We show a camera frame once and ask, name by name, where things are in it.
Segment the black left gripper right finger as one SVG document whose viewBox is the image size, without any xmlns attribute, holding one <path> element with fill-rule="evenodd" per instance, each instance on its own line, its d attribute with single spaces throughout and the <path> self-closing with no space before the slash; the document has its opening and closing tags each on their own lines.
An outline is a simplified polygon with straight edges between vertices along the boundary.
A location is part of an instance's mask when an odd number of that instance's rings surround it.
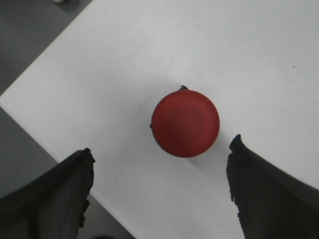
<svg viewBox="0 0 319 239">
<path fill-rule="evenodd" d="M 317 239 L 319 191 L 251 151 L 237 135 L 226 174 L 246 239 Z"/>
</svg>

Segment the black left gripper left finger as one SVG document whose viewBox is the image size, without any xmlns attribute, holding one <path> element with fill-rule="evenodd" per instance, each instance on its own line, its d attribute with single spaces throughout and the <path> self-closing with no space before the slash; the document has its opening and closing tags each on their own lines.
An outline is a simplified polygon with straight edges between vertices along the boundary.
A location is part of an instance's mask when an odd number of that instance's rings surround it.
<svg viewBox="0 0 319 239">
<path fill-rule="evenodd" d="M 94 182 L 90 149 L 78 150 L 26 186 L 1 198 L 2 239 L 75 239 Z"/>
</svg>

